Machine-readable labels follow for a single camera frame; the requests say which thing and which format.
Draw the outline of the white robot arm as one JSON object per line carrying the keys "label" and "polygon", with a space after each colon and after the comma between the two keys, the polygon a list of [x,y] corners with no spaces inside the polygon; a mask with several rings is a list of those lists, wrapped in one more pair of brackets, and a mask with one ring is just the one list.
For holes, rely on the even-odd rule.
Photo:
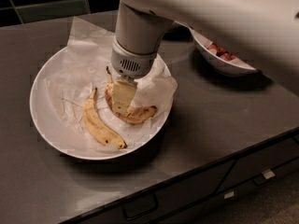
{"label": "white robot arm", "polygon": [[120,0],[111,63],[146,76],[173,22],[192,28],[299,94],[299,0]]}

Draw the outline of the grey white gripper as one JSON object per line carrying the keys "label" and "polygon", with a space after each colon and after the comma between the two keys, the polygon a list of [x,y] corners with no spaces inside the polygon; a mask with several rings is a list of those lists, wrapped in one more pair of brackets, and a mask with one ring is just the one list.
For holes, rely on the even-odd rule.
{"label": "grey white gripper", "polygon": [[157,45],[150,41],[114,37],[112,42],[111,64],[120,74],[113,82],[112,110],[124,113],[130,106],[137,90],[132,78],[146,76],[157,57]]}

